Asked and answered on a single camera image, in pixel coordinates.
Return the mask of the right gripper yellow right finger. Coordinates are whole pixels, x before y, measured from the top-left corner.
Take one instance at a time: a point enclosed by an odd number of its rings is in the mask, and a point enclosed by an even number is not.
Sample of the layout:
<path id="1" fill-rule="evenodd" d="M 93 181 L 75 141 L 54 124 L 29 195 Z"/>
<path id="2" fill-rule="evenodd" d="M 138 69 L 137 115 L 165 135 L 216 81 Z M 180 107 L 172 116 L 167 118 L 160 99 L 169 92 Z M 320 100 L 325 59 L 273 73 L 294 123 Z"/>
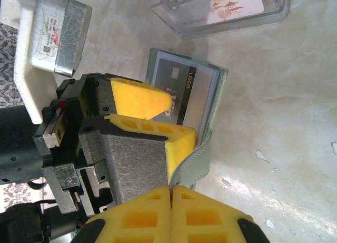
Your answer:
<path id="1" fill-rule="evenodd" d="M 171 242 L 269 242 L 244 212 L 184 186 L 172 192 Z"/>

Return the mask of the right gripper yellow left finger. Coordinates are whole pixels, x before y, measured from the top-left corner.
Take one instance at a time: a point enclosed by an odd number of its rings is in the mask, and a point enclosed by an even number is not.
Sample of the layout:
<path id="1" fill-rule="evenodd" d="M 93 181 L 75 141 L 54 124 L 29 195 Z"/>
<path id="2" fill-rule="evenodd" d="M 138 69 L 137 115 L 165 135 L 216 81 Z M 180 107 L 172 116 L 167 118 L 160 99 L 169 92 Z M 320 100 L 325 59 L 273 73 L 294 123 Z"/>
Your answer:
<path id="1" fill-rule="evenodd" d="M 72 242 L 170 242 L 171 196 L 168 186 L 91 217 Z"/>

